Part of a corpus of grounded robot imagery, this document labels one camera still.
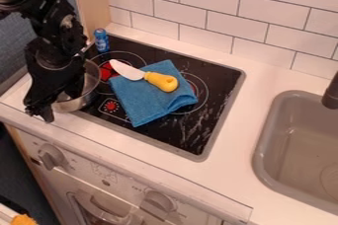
knife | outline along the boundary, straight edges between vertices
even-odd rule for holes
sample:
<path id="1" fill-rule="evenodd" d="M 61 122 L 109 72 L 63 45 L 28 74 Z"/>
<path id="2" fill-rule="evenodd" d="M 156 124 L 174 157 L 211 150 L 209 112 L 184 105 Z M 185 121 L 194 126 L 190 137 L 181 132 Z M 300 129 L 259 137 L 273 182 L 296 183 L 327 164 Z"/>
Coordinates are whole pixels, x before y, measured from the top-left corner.
<path id="1" fill-rule="evenodd" d="M 112 59 L 109 62 L 113 69 L 121 76 L 124 76 L 125 78 L 128 78 L 132 81 L 145 79 L 147 82 L 166 93 L 175 91 L 179 85 L 177 78 L 174 76 L 151 71 L 144 72 L 115 59 Z"/>

small can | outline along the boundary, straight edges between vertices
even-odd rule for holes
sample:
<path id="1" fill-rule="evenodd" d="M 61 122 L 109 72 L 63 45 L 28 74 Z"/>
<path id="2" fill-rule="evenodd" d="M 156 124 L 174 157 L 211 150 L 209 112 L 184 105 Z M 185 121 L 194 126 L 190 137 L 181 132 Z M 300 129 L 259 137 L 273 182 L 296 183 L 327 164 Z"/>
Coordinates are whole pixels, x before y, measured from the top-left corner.
<path id="1" fill-rule="evenodd" d="M 110 50 L 109 39 L 104 29 L 97 29 L 94 32 L 96 48 L 100 53 Z"/>

countertop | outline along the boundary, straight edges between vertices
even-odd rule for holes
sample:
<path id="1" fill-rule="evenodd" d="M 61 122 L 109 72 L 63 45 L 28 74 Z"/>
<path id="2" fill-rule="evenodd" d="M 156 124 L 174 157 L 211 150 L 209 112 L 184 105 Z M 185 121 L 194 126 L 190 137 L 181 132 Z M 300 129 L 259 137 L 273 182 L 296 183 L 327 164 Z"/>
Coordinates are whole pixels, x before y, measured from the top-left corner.
<path id="1" fill-rule="evenodd" d="M 254 175 L 251 166 L 252 154 L 274 98 L 288 90 L 322 95 L 329 80 L 115 24 L 110 24 L 107 30 L 119 37 L 245 72 L 244 83 L 205 161 L 196 163 L 187 160 L 71 113 L 57 113 L 56 121 L 52 124 L 29 117 L 23 113 L 22 105 L 30 85 L 29 76 L 0 98 L 0 119 L 32 134 L 91 154 L 96 159 L 117 165 L 155 184 L 179 190 L 219 212 L 232 208 L 232 212 L 240 213 L 240 206 L 229 207 L 226 200 L 223 202 L 224 198 L 219 198 L 227 196 L 251 208 L 250 221 L 254 224 L 338 223 L 338 217 L 333 214 L 268 189 Z"/>

silver pot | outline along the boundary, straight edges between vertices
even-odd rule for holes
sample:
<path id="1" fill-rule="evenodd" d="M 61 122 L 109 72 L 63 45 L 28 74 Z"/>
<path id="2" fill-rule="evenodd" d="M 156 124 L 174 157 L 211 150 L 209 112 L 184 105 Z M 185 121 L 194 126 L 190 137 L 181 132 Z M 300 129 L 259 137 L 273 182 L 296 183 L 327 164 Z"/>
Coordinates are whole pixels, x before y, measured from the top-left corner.
<path id="1" fill-rule="evenodd" d="M 98 94 L 95 88 L 99 85 L 101 79 L 101 72 L 99 66 L 90 60 L 86 60 L 86 73 L 84 76 L 84 87 L 82 95 L 76 99 L 71 99 L 64 92 L 59 94 L 55 103 L 51 105 L 56 112 L 66 113 L 81 110 L 97 98 Z"/>

blue cloth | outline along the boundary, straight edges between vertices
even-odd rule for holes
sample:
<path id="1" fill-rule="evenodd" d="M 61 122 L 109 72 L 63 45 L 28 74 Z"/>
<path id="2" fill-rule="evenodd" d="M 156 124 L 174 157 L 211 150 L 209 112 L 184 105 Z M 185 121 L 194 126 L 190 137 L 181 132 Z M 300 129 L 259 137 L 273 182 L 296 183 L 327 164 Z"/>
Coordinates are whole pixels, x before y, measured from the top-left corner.
<path id="1" fill-rule="evenodd" d="M 182 77 L 172 61 L 165 60 L 141 68 L 172 75 L 179 87 L 172 93 L 165 93 L 144 79 L 131 81 L 123 76 L 111 78 L 111 87 L 125 109 L 132 126 L 137 127 L 174 112 L 182 106 L 195 104 L 198 99 L 189 83 Z"/>

